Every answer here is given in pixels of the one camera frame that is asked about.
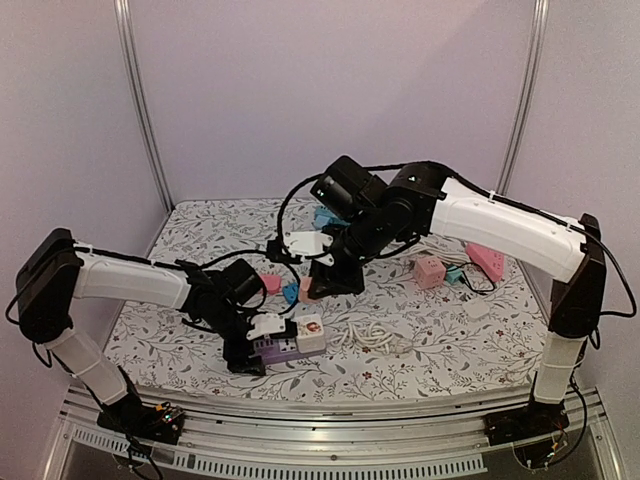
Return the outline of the purple power strip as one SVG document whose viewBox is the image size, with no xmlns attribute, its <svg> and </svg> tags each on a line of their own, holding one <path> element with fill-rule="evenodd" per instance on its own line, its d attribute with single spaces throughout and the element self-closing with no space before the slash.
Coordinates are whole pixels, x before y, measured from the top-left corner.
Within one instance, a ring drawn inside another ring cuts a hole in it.
<svg viewBox="0 0 640 480">
<path fill-rule="evenodd" d="M 269 366 L 322 355 L 326 349 L 300 352 L 294 339 L 261 338 L 253 341 L 254 352 Z"/>
</svg>

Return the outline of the salmon small cube adapter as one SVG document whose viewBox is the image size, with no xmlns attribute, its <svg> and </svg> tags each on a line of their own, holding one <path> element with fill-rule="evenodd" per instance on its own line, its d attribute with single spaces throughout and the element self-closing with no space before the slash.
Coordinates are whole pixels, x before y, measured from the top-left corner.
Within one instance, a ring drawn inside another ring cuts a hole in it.
<svg viewBox="0 0 640 480">
<path fill-rule="evenodd" d="M 308 276 L 302 277 L 298 288 L 298 300 L 303 304 L 314 304 L 316 300 L 309 296 L 312 286 L 312 279 Z"/>
</svg>

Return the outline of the white tiger plug adapter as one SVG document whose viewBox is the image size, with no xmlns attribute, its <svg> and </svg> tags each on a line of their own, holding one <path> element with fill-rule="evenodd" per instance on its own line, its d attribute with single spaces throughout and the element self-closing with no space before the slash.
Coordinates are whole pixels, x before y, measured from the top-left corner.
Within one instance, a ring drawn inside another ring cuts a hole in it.
<svg viewBox="0 0 640 480">
<path fill-rule="evenodd" d="M 295 318 L 297 324 L 296 347 L 301 354 L 315 354 L 326 349 L 325 330 L 318 314 Z"/>
</svg>

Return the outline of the pink cube socket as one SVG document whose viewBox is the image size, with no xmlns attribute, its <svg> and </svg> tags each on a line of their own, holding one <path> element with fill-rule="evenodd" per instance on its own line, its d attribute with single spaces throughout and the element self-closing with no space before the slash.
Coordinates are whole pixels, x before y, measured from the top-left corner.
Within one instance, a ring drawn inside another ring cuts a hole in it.
<svg viewBox="0 0 640 480">
<path fill-rule="evenodd" d="M 421 289 L 432 289 L 444 283 L 446 268 L 436 256 L 422 256 L 415 261 L 413 276 Z"/>
</svg>

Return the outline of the teal small adapter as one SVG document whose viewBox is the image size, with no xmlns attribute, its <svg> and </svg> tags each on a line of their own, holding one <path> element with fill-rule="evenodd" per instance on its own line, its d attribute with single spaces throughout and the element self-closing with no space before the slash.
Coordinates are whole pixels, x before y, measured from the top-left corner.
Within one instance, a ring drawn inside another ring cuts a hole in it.
<svg viewBox="0 0 640 480">
<path fill-rule="evenodd" d="M 458 265 L 449 265 L 445 272 L 445 281 L 450 285 L 463 283 L 464 270 Z"/>
</svg>

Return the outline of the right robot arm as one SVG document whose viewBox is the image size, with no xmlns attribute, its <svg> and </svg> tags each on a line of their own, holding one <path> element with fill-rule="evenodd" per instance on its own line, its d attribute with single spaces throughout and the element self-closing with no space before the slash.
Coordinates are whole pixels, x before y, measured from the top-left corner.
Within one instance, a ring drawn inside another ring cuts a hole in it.
<svg viewBox="0 0 640 480">
<path fill-rule="evenodd" d="M 314 299 L 359 294 L 364 267 L 391 243 L 431 234 L 476 244 L 530 264 L 552 280 L 548 334 L 527 403 L 485 416 L 491 445 L 523 441 L 567 428 L 564 398 L 588 347 L 600 344 L 599 323 L 609 269 L 618 263 L 597 219 L 558 217 L 485 190 L 433 161 L 381 168 L 341 156 L 305 180 L 311 194 L 340 220 L 326 232 L 278 227 L 267 244 L 274 262 L 311 265 Z"/>
</svg>

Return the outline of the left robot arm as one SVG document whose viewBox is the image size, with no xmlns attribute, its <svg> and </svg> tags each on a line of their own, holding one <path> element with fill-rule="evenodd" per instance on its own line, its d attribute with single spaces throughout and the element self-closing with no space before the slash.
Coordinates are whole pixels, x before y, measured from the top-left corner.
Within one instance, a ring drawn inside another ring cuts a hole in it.
<svg viewBox="0 0 640 480">
<path fill-rule="evenodd" d="M 95 249 L 57 228 L 17 273 L 16 294 L 5 315 L 32 345 L 46 349 L 45 364 L 58 362 L 84 385 L 100 408 L 100 427 L 129 439 L 175 445 L 182 435 L 184 410 L 168 401 L 144 404 L 124 369 L 75 326 L 73 302 L 105 299 L 173 309 L 222 339 L 230 372 L 263 376 L 266 367 L 255 342 L 296 334 L 285 314 L 249 304 L 266 293 L 260 275 L 243 259 L 222 270 L 185 260 L 167 264 Z"/>
</svg>

